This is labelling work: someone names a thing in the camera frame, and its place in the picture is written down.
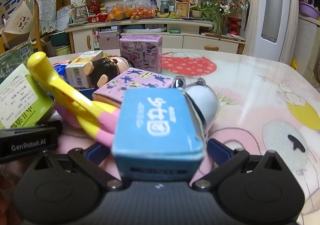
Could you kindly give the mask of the yellow pink toy gun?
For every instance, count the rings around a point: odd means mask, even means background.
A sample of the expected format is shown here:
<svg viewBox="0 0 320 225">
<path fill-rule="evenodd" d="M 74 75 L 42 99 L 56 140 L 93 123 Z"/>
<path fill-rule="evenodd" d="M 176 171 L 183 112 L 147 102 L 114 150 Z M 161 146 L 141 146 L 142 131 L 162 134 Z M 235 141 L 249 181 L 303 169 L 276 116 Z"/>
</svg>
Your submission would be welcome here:
<svg viewBox="0 0 320 225">
<path fill-rule="evenodd" d="M 27 61 L 32 77 L 53 95 L 71 119 L 68 122 L 81 127 L 92 139 L 111 147 L 116 133 L 120 109 L 99 101 L 92 101 L 67 84 L 54 70 L 44 52 L 36 52 Z"/>
</svg>

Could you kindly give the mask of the green white medicine box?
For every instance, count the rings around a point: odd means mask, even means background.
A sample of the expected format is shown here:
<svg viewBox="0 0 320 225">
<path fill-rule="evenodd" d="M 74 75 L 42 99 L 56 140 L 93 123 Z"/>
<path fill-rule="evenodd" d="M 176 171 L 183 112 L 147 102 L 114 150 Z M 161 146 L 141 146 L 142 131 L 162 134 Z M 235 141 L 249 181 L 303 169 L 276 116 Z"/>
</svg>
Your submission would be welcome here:
<svg viewBox="0 0 320 225">
<path fill-rule="evenodd" d="M 1 83 L 1 129 L 32 127 L 45 121 L 54 101 L 20 64 Z"/>
</svg>

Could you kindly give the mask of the blue cardboard box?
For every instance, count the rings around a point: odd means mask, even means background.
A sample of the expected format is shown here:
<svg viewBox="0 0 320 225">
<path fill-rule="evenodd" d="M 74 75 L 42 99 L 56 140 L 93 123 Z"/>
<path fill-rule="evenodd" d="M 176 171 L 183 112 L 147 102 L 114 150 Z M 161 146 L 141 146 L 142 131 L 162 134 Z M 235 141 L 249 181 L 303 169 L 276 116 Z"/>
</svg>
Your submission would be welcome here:
<svg viewBox="0 0 320 225">
<path fill-rule="evenodd" d="M 173 88 L 126 91 L 112 156 L 123 181 L 190 182 L 204 158 L 204 133 L 186 93 Z"/>
</svg>

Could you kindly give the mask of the white orange medicine box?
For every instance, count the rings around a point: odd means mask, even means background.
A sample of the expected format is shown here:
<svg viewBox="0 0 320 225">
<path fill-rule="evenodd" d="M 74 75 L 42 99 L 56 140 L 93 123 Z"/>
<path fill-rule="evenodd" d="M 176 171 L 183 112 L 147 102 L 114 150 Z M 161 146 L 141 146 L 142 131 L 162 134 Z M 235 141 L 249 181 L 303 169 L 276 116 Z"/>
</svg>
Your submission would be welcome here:
<svg viewBox="0 0 320 225">
<path fill-rule="evenodd" d="M 66 67 L 69 84 L 74 88 L 89 88 L 92 84 L 85 74 L 85 65 L 103 58 L 102 50 L 84 52 Z"/>
</svg>

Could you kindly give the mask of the nezha doll figure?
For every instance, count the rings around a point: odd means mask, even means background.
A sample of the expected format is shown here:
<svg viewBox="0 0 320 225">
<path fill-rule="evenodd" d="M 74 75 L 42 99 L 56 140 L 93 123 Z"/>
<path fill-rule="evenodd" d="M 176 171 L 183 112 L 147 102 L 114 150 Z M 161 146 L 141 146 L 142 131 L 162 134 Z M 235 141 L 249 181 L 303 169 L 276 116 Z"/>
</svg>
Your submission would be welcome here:
<svg viewBox="0 0 320 225">
<path fill-rule="evenodd" d="M 119 74 L 133 67 L 130 60 L 121 56 L 107 56 L 97 61 L 88 62 L 84 73 L 96 88 L 100 88 Z"/>
</svg>

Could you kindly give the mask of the pink patterned box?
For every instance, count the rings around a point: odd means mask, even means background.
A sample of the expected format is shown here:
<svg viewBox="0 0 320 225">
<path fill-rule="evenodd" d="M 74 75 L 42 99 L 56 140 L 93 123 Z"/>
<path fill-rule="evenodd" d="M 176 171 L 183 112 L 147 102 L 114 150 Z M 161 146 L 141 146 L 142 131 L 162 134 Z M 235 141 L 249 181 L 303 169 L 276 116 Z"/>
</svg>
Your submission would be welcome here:
<svg viewBox="0 0 320 225">
<path fill-rule="evenodd" d="M 92 97 L 95 101 L 119 108 L 125 91 L 136 88 L 168 88 L 171 87 L 172 80 L 172 77 L 162 74 L 129 68 L 93 92 Z"/>
</svg>

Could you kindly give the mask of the tall pink blind box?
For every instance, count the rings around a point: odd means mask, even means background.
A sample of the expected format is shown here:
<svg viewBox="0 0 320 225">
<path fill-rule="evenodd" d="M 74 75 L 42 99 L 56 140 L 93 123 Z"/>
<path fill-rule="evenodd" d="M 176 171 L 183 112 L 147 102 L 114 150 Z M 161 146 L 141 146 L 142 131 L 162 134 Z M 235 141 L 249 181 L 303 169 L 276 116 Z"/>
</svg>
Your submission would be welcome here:
<svg viewBox="0 0 320 225">
<path fill-rule="evenodd" d="M 135 68 L 159 74 L 162 70 L 162 35 L 125 35 L 120 40 L 120 54 Z"/>
</svg>

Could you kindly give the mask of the green milk cardboard carton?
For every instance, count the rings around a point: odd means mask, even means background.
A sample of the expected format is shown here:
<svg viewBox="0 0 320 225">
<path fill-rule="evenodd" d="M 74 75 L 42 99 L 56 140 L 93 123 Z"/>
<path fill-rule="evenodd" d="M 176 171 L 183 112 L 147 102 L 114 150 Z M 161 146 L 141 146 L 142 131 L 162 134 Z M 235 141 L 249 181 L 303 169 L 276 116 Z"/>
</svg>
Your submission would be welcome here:
<svg viewBox="0 0 320 225">
<path fill-rule="evenodd" d="M 24 42 L 19 46 L 1 54 L 0 82 L 2 83 L 20 64 L 27 64 L 29 57 L 34 53 L 30 42 Z"/>
</svg>

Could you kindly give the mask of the wooden chair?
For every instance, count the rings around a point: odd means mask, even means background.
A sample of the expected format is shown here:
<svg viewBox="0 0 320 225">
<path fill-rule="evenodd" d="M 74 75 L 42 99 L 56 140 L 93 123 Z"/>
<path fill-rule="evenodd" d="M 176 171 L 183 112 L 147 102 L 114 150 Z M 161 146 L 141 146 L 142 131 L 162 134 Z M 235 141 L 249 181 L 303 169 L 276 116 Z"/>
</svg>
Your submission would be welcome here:
<svg viewBox="0 0 320 225">
<path fill-rule="evenodd" d="M 33 0 L 33 10 L 30 10 L 33 19 L 28 40 L 31 41 L 33 49 L 43 50 L 44 43 L 41 36 L 57 30 L 56 26 L 56 0 Z M 4 27 L 1 29 L 1 54 L 5 53 L 4 44 L 14 39 L 15 34 L 5 33 Z"/>
</svg>

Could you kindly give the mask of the pink storage box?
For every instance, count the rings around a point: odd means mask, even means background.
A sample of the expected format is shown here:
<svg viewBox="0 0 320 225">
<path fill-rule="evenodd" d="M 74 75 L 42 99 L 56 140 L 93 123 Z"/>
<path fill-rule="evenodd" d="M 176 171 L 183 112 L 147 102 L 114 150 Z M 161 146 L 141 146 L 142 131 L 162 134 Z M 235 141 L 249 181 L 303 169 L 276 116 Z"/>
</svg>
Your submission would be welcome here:
<svg viewBox="0 0 320 225">
<path fill-rule="evenodd" d="M 98 42 L 101 50 L 111 50 L 120 48 L 121 30 L 98 31 Z"/>
</svg>

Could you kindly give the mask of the canvas tote bag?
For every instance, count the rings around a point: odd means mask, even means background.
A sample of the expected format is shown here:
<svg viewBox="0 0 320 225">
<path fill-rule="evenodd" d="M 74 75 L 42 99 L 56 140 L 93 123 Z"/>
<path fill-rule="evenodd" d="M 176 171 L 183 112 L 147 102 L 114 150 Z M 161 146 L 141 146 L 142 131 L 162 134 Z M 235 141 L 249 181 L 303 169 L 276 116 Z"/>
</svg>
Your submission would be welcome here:
<svg viewBox="0 0 320 225">
<path fill-rule="evenodd" d="M 27 34 L 31 30 L 32 19 L 33 15 L 26 2 L 23 1 L 9 17 L 4 28 L 4 32 L 15 35 Z"/>
</svg>

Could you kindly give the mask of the red vase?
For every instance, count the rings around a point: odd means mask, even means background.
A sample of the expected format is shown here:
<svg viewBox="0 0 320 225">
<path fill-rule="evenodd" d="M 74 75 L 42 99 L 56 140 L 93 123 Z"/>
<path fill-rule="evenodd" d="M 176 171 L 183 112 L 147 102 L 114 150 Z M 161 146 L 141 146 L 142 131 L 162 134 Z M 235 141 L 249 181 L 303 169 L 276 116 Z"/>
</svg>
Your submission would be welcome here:
<svg viewBox="0 0 320 225">
<path fill-rule="evenodd" d="M 241 19 L 235 18 L 235 17 L 229 17 L 228 22 L 229 22 L 228 33 L 232 35 L 239 35 L 240 29 L 241 29 Z"/>
</svg>

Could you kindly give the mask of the bag of oranges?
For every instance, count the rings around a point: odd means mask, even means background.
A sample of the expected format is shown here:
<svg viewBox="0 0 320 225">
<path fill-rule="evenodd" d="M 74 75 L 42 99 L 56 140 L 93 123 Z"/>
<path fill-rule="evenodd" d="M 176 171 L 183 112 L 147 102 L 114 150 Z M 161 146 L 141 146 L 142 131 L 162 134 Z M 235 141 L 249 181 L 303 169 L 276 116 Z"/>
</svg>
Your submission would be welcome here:
<svg viewBox="0 0 320 225">
<path fill-rule="evenodd" d="M 130 19 L 133 14 L 133 0 L 121 0 L 108 13 L 107 21 L 121 21 Z"/>
</svg>

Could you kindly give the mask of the potted flower plant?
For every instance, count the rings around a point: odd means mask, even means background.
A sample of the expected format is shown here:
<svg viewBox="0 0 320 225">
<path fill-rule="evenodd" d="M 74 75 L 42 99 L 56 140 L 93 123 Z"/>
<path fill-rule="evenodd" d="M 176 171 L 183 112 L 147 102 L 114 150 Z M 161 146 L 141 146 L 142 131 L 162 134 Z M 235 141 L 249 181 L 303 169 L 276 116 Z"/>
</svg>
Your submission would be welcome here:
<svg viewBox="0 0 320 225">
<path fill-rule="evenodd" d="M 223 34 L 227 20 L 232 13 L 246 12 L 250 0 L 195 0 L 190 10 L 200 11 L 205 21 L 214 23 L 214 32 Z"/>
</svg>

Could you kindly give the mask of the bag of tangerines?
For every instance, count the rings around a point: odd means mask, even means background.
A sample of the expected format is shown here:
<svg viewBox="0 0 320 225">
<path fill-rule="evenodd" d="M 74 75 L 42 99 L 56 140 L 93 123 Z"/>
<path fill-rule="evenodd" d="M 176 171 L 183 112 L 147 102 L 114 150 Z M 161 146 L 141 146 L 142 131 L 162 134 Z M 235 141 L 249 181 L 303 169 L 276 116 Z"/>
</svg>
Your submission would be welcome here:
<svg viewBox="0 0 320 225">
<path fill-rule="evenodd" d="M 131 20 L 141 20 L 154 18 L 156 16 L 156 7 L 150 0 L 132 0 Z"/>
</svg>

